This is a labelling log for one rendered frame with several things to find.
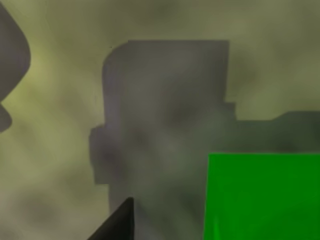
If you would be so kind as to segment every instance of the dark triangular shape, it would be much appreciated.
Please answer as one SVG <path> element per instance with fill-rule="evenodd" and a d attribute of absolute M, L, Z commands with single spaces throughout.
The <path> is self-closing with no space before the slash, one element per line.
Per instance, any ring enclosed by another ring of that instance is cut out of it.
<path fill-rule="evenodd" d="M 134 199 L 127 198 L 88 240 L 134 240 Z"/>

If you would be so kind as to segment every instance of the bright green square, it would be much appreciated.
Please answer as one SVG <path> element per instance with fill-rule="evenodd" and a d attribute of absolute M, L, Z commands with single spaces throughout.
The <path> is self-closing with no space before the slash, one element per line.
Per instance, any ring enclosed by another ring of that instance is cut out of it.
<path fill-rule="evenodd" d="M 320 155 L 210 154 L 204 240 L 320 240 Z"/>

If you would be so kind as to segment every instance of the beige background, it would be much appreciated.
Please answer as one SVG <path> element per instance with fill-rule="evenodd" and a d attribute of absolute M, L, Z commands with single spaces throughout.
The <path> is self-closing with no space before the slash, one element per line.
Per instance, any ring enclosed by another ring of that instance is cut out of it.
<path fill-rule="evenodd" d="M 107 189 L 94 186 L 88 136 L 103 122 L 103 60 L 128 39 L 229 39 L 227 100 L 238 103 L 239 119 L 320 110 L 319 1 L 2 2 L 32 54 L 3 103 L 14 122 L 0 135 L 0 224 L 21 239 L 85 240 L 106 218 Z M 49 209 L 42 201 L 54 209 L 37 222 Z"/>

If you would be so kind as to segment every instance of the green rectangle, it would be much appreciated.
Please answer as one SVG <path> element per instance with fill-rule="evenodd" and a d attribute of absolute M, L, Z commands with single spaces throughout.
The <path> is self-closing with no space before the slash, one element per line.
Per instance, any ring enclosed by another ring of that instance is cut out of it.
<path fill-rule="evenodd" d="M 320 240 L 320 155 L 210 154 L 204 240 Z"/>

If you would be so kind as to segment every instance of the black pointed object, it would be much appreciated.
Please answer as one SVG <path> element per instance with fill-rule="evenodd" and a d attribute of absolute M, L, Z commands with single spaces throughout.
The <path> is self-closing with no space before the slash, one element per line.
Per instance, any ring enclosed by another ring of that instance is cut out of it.
<path fill-rule="evenodd" d="M 0 2 L 0 132 L 8 129 L 12 123 L 1 102 L 25 76 L 30 63 L 27 39 Z"/>
<path fill-rule="evenodd" d="M 88 240 L 134 240 L 134 199 L 128 197 Z"/>

